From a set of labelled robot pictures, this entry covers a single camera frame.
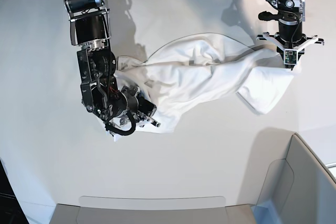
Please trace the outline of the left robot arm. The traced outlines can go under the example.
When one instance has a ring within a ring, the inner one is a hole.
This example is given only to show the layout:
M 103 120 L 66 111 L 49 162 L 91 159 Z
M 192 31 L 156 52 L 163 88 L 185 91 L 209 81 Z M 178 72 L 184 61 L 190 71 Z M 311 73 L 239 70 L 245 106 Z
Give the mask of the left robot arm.
M 276 45 L 284 66 L 293 70 L 308 46 L 313 44 L 324 45 L 324 40 L 317 35 L 308 37 L 302 32 L 302 23 L 305 21 L 305 0 L 265 1 L 277 13 L 264 11 L 259 13 L 258 19 L 265 22 L 277 21 L 279 30 L 274 35 L 264 32 L 257 35 L 257 39 Z

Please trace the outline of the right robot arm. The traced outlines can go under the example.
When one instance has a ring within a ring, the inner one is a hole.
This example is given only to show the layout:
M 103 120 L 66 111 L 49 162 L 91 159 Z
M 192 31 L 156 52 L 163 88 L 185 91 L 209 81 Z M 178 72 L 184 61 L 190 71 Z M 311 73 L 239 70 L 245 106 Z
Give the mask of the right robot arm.
M 136 84 L 118 88 L 117 60 L 111 51 L 108 0 L 63 0 L 70 22 L 70 40 L 77 52 L 82 104 L 111 135 L 131 135 L 153 118 L 156 105 Z

